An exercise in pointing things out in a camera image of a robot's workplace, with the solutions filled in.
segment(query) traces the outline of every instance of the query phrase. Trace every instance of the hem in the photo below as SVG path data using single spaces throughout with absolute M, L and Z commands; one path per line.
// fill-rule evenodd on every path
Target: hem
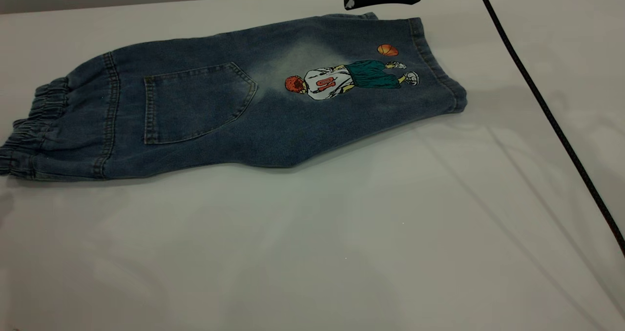
M 449 111 L 450 113 L 460 113 L 467 105 L 467 91 L 462 88 L 458 82 L 450 78 L 445 71 L 440 67 L 436 58 L 432 54 L 432 50 L 429 47 L 428 41 L 426 41 L 425 32 L 423 30 L 423 24 L 420 18 L 408 19 L 410 26 L 411 36 L 413 37 L 413 43 L 415 48 L 419 52 L 421 59 L 426 63 L 429 69 L 432 71 L 439 84 L 447 88 L 456 100 L 455 106 Z
M 13 133 L 0 147 L 0 175 L 34 180 L 33 158 L 45 141 L 45 134 L 67 106 L 67 77 L 37 88 L 28 118 L 13 122 Z

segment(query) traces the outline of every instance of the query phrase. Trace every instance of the red number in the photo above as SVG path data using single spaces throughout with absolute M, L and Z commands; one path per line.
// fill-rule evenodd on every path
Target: red number
M 319 86 L 319 91 L 322 92 L 332 86 L 336 86 L 336 82 L 334 82 L 334 77 L 328 77 L 325 80 L 317 81 L 317 86 Z

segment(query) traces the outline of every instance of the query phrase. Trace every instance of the red hair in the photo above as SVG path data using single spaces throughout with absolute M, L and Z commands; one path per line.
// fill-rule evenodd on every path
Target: red hair
M 304 85 L 304 80 L 302 80 L 302 78 L 299 76 L 291 76 L 287 78 L 284 82 L 284 86 L 286 86 L 286 89 L 288 89 L 289 91 L 295 93 L 299 93 L 303 91 L 304 88 L 306 88 Z

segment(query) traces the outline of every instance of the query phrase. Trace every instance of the white jersey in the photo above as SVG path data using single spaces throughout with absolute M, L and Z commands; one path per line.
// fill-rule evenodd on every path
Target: white jersey
M 334 98 L 341 93 L 343 87 L 354 84 L 346 68 L 313 69 L 306 73 L 304 81 L 308 85 L 308 95 L 317 100 Z

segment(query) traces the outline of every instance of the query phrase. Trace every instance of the player's arm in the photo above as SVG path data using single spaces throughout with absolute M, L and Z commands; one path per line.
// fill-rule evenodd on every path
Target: player's arm
M 354 87 L 353 84 L 348 84 L 347 86 L 343 87 L 341 89 L 341 93 L 347 93 L 348 91 L 350 91 L 350 89 L 352 89 Z

